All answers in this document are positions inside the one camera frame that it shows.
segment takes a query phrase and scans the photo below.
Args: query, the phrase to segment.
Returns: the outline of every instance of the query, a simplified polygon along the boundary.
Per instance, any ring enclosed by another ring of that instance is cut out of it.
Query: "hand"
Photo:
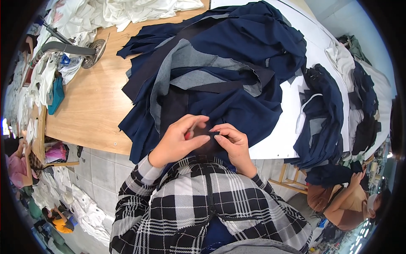
[[[207,143],[210,140],[208,135],[193,137],[192,133],[189,140],[185,140],[185,134],[196,121],[198,121],[197,126],[199,128],[205,128],[205,122],[208,120],[209,117],[205,115],[196,116],[187,114],[171,124],[162,140],[149,154],[149,163],[154,167],[163,167],[168,163],[183,159],[191,151]]]
[[[219,131],[220,135],[215,135],[214,138],[227,151],[231,164],[237,168],[237,173],[249,178],[255,176],[257,168],[252,163],[248,152],[247,135],[231,124],[219,124],[210,130],[210,132],[216,131]]]
[[[31,153],[31,143],[29,143],[28,145],[27,145],[27,142],[25,142],[25,155],[26,156],[28,156],[28,155],[30,155],[30,153]]]
[[[355,188],[359,185],[359,183],[361,182],[362,178],[364,178],[365,175],[365,170],[363,170],[362,172],[359,173],[353,173],[351,176],[351,182],[349,187],[350,188]]]

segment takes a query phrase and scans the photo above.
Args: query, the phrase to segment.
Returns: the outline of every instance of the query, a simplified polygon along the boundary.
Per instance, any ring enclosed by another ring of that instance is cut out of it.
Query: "green fabric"
[[[54,243],[58,247],[58,245],[62,245],[65,243],[65,240],[63,237],[58,233],[58,231],[55,228],[51,228],[51,234],[52,237],[54,238]]]
[[[30,210],[31,217],[34,219],[41,219],[42,216],[42,211],[39,209],[37,204],[35,203],[34,199],[31,198],[29,203],[28,203],[28,209]]]
[[[66,245],[65,243],[64,243],[64,244],[58,244],[58,243],[55,243],[55,242],[54,242],[54,244],[55,244],[55,246],[58,248],[58,250],[60,250],[60,251],[63,252],[64,254],[75,254],[75,253],[73,252],[73,250],[71,250],[71,248],[69,248],[69,246]]]
[[[358,57],[359,59],[367,62],[370,66],[372,66],[372,64],[370,63],[370,61],[367,59],[367,57],[364,55],[364,53],[361,50],[361,45],[359,44],[357,38],[355,38],[355,35],[351,35],[351,36],[347,36],[350,41],[351,41],[351,47],[349,49],[349,52],[353,55]]]

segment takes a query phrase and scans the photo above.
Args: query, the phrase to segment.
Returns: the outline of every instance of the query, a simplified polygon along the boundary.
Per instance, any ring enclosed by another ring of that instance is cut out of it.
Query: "plaid shirt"
[[[160,178],[163,170],[146,156],[121,186],[112,254],[200,253],[213,216],[237,241],[273,239],[307,252],[310,223],[263,176],[249,179],[205,156],[184,158]]]

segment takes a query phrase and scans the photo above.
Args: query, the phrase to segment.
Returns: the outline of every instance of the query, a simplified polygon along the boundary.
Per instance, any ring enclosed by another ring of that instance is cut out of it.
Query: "scissors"
[[[194,124],[192,125],[192,127],[190,127],[190,128],[188,129],[188,131],[185,133],[185,139],[186,139],[186,140],[189,140],[189,139],[190,139],[190,136],[192,135],[192,132],[193,132],[194,128],[196,127],[197,123],[199,122],[199,118],[200,118],[200,117],[198,117],[198,118],[196,119],[196,122],[194,122]]]

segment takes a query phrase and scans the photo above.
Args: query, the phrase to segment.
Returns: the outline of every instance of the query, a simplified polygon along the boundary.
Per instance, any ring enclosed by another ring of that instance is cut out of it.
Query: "hair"
[[[53,225],[54,219],[52,217],[51,218],[48,217],[48,213],[49,213],[48,209],[46,207],[44,207],[44,208],[42,208],[41,211],[42,211],[42,215],[44,215],[44,217],[45,217],[45,220]]]
[[[381,198],[381,204],[379,206],[379,208],[375,211],[375,218],[371,219],[371,222],[374,223],[375,225],[377,225],[379,223],[379,221],[381,220],[385,209],[387,208],[388,204],[389,204],[389,200],[391,199],[391,191],[386,188],[384,191],[382,191],[382,198]]]

